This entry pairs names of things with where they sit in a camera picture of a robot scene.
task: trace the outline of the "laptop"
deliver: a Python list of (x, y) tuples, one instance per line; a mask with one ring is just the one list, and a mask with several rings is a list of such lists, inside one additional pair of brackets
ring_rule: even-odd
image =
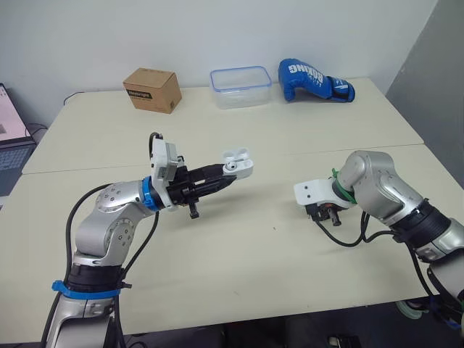
[(8, 196), (36, 142), (0, 83), (0, 197)]

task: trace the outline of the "floor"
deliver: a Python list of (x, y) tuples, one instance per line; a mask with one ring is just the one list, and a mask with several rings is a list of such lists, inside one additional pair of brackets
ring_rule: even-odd
[[(327, 336), (358, 336), (362, 348), (453, 348), (460, 334), (432, 314), (411, 320), (395, 303), (126, 336), (128, 348), (326, 348)], [(36, 348), (7, 344), (0, 348)]]

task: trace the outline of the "laptop keyboard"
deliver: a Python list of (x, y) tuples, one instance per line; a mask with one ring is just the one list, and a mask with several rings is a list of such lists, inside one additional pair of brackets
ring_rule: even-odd
[(27, 154), (28, 148), (0, 152), (0, 170), (20, 167)]

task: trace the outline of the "blue ring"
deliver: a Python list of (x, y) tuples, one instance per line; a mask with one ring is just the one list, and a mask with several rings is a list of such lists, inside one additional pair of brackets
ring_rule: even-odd
[(150, 210), (157, 212), (159, 209), (154, 203), (153, 197), (150, 194), (150, 186), (152, 185), (152, 178), (147, 176), (142, 180), (142, 192), (144, 194), (144, 204)]
[(54, 281), (51, 289), (61, 292), (70, 299), (109, 299), (120, 294), (121, 289), (101, 292), (77, 292), (69, 290), (62, 281)]

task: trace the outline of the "gray wall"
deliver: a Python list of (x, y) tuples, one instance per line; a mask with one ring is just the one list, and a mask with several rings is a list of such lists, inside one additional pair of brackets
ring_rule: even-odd
[(386, 97), (464, 188), (463, 0), (438, 1)]

